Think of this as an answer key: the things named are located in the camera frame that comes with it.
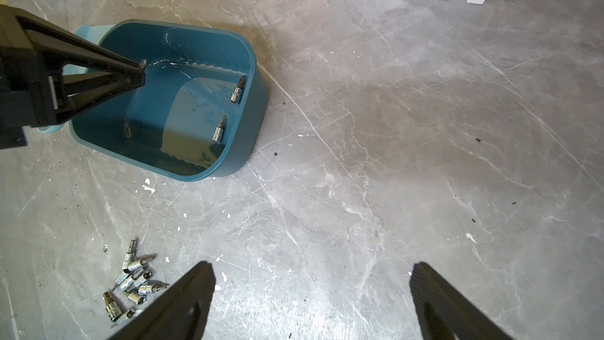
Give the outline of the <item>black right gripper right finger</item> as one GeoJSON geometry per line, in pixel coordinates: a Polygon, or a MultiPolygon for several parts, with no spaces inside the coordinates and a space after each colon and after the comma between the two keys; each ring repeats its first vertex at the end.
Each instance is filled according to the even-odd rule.
{"type": "Polygon", "coordinates": [[[511,340],[426,262],[414,265],[410,288],[424,339],[511,340]]]}

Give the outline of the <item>chrome bit with brown tip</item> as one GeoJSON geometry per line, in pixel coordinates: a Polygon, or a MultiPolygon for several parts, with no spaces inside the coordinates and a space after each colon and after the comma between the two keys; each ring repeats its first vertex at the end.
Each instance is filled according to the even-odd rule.
{"type": "Polygon", "coordinates": [[[235,86],[233,93],[231,95],[231,102],[234,104],[239,104],[241,99],[242,99],[242,95],[243,95],[243,91],[245,88],[245,83],[246,83],[246,76],[242,76],[238,82],[238,84],[235,86]]]}

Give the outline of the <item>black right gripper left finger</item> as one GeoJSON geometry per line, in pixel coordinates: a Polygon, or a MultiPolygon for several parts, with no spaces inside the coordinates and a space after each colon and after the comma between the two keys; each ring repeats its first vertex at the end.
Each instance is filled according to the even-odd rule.
{"type": "Polygon", "coordinates": [[[197,263],[113,339],[201,339],[208,322],[216,278],[212,264],[197,263]]]}

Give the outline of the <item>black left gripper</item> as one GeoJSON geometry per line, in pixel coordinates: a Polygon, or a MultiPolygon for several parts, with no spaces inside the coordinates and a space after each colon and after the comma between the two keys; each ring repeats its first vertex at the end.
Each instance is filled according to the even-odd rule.
{"type": "Polygon", "coordinates": [[[1,148],[27,146],[25,127],[64,124],[145,84],[133,61],[74,36],[47,20],[1,6],[1,148]],[[75,47],[88,72],[58,75],[75,47]]]}

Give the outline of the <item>chrome bit slim tip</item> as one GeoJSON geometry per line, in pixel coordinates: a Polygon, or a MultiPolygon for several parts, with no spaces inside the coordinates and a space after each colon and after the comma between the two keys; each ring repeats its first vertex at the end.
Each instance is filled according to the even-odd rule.
{"type": "Polygon", "coordinates": [[[224,132],[227,124],[227,116],[223,116],[218,126],[215,128],[215,132],[212,137],[214,143],[221,143],[223,140],[224,132]]]}

